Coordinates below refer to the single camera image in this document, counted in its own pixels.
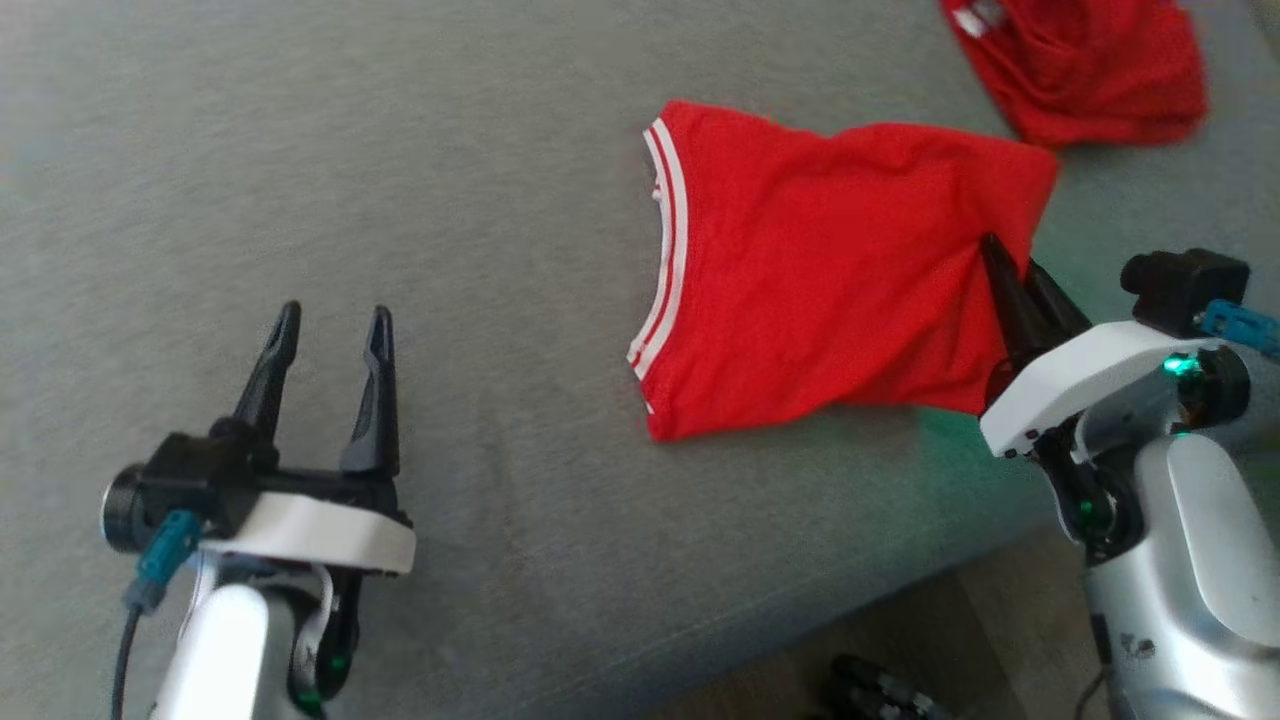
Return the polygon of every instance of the red garment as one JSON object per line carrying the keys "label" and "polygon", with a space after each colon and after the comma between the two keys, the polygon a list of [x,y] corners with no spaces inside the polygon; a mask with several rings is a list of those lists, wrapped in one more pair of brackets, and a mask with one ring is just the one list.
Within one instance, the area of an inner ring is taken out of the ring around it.
{"label": "red garment", "polygon": [[1171,0],[942,0],[1023,140],[1155,145],[1208,110],[1190,18]]}
{"label": "red garment", "polygon": [[828,138],[680,101],[644,138],[662,268],[627,360],[654,439],[832,402],[982,413],[1005,348],[979,241],[1025,269],[1050,152],[905,124]]}

